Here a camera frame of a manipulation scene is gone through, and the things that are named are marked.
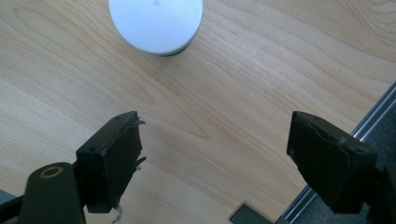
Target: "black object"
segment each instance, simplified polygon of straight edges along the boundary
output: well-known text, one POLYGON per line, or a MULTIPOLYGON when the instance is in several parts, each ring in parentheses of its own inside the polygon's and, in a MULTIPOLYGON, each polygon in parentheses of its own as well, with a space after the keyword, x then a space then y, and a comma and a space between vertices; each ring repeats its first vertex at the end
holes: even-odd
POLYGON ((271 224, 272 222, 260 215, 245 203, 230 217, 233 224, 271 224))
POLYGON ((375 168, 376 152, 359 140, 324 119, 293 112, 288 155, 334 213, 358 213, 366 202, 368 219, 396 223, 390 212, 396 208, 395 167, 375 168))
POLYGON ((77 161, 54 163, 33 172, 25 195, 0 205, 0 223, 85 223, 82 207, 108 213, 118 207, 137 166, 142 145, 137 112, 106 123, 78 151, 77 161))
MULTIPOLYGON (((380 170, 384 169, 386 164, 396 162, 396 138, 394 137, 396 136, 396 82, 389 87, 350 135, 377 152, 376 167, 380 170)), ((276 223, 365 223, 369 209, 369 206, 364 203, 357 215, 335 214, 309 186, 305 186, 276 223)))

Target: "spherical object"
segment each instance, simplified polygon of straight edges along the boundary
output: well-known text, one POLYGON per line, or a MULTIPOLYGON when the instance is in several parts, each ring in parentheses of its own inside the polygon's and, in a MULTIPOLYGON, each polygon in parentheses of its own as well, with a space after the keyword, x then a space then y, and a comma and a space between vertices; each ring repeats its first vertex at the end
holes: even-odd
POLYGON ((171 55, 187 47, 203 14, 203 0, 109 0, 120 34, 145 52, 171 55))

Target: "wood grain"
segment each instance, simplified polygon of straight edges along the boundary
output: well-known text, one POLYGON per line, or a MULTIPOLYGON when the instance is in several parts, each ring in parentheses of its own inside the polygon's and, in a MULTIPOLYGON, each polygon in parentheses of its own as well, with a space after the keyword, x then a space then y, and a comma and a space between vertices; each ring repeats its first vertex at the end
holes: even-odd
POLYGON ((3 0, 0 189, 23 194, 33 170, 137 110, 148 160, 122 223, 228 223, 241 203, 275 220, 304 186, 291 112, 351 132, 395 71, 394 1, 205 1, 189 47, 162 58, 122 39, 106 0, 3 0))

